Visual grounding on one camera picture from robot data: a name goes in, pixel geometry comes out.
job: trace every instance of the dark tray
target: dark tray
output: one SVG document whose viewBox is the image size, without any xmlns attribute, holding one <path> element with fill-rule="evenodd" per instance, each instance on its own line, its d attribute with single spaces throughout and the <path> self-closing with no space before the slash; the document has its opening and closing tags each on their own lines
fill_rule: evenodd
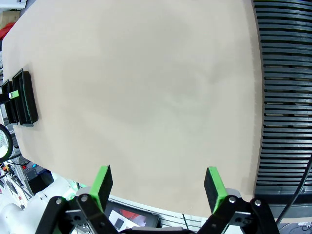
<svg viewBox="0 0 312 234">
<path fill-rule="evenodd" d="M 3 94 L 9 94 L 13 91 L 13 83 L 8 79 L 1 86 Z M 15 100 L 11 99 L 9 102 L 4 104 L 5 111 L 8 116 L 8 121 L 10 124 L 17 124 L 19 122 L 18 113 L 16 110 Z"/>
<path fill-rule="evenodd" d="M 29 72 L 21 69 L 13 77 L 13 89 L 19 91 L 19 96 L 14 99 L 20 125 L 33 126 L 38 114 Z"/>
</svg>

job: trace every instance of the red cloth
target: red cloth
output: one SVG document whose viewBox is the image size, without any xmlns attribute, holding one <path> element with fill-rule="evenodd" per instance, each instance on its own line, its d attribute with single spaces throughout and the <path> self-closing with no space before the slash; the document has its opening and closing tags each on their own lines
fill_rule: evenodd
<svg viewBox="0 0 312 234">
<path fill-rule="evenodd" d="M 10 29 L 13 27 L 15 23 L 8 23 L 4 28 L 0 30 L 0 40 L 2 40 L 5 35 L 10 31 Z"/>
</svg>

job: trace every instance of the table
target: table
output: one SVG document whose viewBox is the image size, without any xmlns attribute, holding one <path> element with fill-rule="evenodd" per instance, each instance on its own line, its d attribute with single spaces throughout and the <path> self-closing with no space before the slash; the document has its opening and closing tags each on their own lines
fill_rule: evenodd
<svg viewBox="0 0 312 234">
<path fill-rule="evenodd" d="M 37 0 L 3 40 L 4 79 L 32 78 L 39 120 L 25 158 L 112 194 L 208 216 L 203 181 L 253 195 L 262 121 L 249 0 Z"/>
</svg>

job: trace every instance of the black tray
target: black tray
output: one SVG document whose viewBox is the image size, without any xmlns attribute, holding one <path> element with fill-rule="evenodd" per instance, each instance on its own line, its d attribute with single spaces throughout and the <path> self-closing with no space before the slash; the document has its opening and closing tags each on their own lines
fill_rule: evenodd
<svg viewBox="0 0 312 234">
<path fill-rule="evenodd" d="M 13 83 L 8 79 L 1 86 L 3 94 L 9 94 L 13 91 Z M 5 111 L 8 116 L 8 121 L 10 124 L 17 124 L 19 122 L 18 113 L 16 110 L 15 100 L 11 99 L 9 102 L 4 104 Z"/>
<path fill-rule="evenodd" d="M 30 74 L 21 69 L 12 80 L 13 89 L 19 91 L 19 96 L 14 98 L 19 123 L 22 126 L 33 126 L 38 120 L 38 114 Z"/>
</svg>

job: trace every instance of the black container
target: black container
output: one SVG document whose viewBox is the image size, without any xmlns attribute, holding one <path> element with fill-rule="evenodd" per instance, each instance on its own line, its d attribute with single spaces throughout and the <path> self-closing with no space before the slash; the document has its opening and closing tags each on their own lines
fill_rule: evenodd
<svg viewBox="0 0 312 234">
<path fill-rule="evenodd" d="M 13 83 L 8 79 L 1 86 L 3 94 L 9 94 L 13 91 Z M 8 121 L 10 124 L 17 124 L 19 122 L 18 113 L 16 110 L 15 100 L 11 99 L 9 102 L 4 104 L 5 111 L 8 116 Z"/>
<path fill-rule="evenodd" d="M 19 123 L 22 126 L 33 126 L 38 120 L 38 114 L 30 74 L 21 69 L 12 80 L 13 90 L 19 91 L 19 96 L 14 98 Z"/>
</svg>

